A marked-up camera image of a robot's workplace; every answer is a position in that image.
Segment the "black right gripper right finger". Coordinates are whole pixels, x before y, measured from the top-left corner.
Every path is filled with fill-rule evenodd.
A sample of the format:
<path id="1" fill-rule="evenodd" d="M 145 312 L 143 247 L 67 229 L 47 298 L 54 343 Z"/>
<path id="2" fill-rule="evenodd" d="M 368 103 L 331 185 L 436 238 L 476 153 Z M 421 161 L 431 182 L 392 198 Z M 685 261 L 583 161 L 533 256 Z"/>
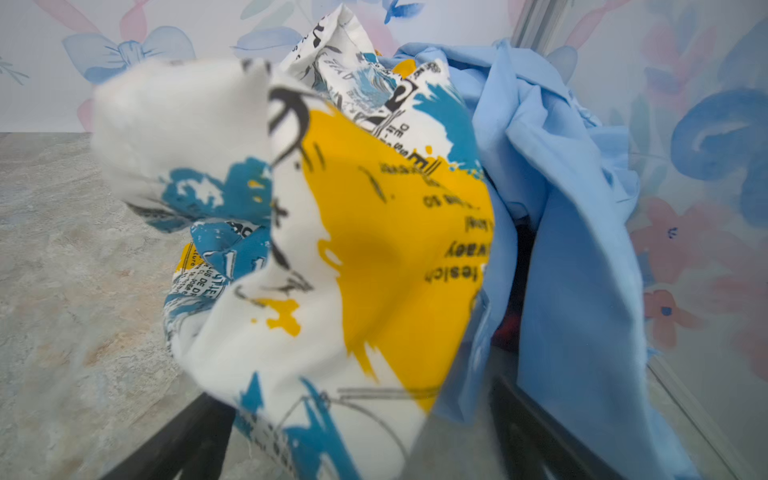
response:
<path id="1" fill-rule="evenodd" d="M 509 479 L 619 479 L 621 475 L 522 389 L 496 377 L 489 405 Z"/>

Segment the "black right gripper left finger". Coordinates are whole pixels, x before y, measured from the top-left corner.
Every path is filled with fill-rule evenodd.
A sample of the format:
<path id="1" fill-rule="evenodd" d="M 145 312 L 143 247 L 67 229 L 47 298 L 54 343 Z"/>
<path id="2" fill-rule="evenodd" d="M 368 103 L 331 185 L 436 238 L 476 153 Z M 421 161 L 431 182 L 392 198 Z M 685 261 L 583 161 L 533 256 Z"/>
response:
<path id="1" fill-rule="evenodd" d="M 234 419 L 233 407 L 202 394 L 103 477 L 218 479 Z"/>

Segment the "red black plaid cloth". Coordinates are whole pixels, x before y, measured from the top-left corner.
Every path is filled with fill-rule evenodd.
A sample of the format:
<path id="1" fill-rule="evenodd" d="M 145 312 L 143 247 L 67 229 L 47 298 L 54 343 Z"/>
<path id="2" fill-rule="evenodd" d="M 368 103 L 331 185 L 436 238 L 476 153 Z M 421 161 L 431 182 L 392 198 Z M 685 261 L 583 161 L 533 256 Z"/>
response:
<path id="1" fill-rule="evenodd" d="M 522 312 L 525 302 L 531 255 L 536 233 L 528 225 L 516 227 L 518 235 L 517 265 L 507 309 L 500 326 L 492 337 L 492 344 L 509 352 L 519 351 Z"/>

